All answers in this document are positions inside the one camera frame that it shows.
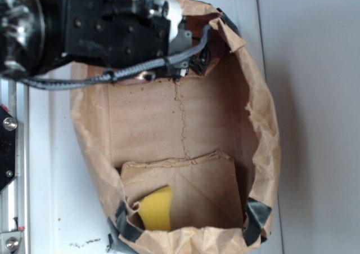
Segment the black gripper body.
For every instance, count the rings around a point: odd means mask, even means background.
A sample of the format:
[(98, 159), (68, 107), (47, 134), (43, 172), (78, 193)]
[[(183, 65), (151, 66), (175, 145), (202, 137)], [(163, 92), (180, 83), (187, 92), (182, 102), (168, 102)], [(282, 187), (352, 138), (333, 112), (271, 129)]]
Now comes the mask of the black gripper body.
[(167, 55), (170, 21), (154, 0), (65, 0), (64, 53), (73, 61), (126, 67)]

